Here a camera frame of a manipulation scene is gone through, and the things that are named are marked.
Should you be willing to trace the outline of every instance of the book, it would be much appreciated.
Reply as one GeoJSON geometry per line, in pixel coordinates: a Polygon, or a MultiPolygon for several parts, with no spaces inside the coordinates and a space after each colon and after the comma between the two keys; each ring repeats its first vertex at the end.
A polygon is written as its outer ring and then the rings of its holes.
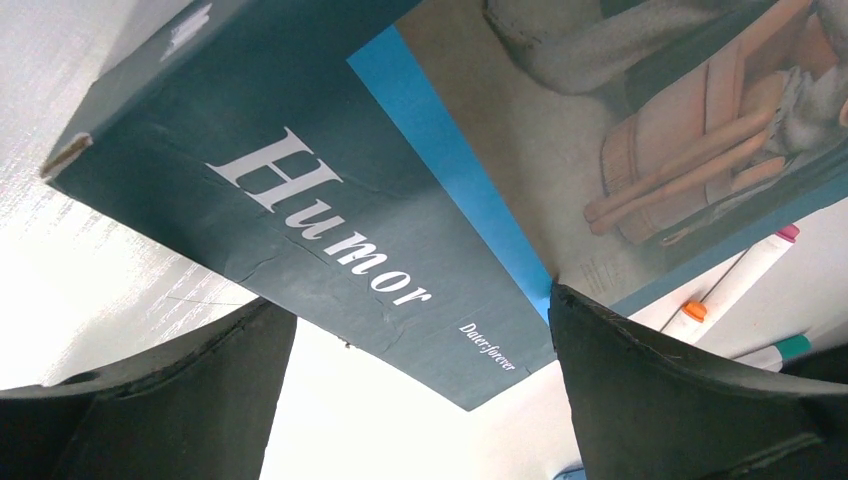
{"type": "Polygon", "coordinates": [[[196,1],[43,175],[471,410],[552,281],[629,315],[846,196],[827,7],[623,3],[196,1]]]}

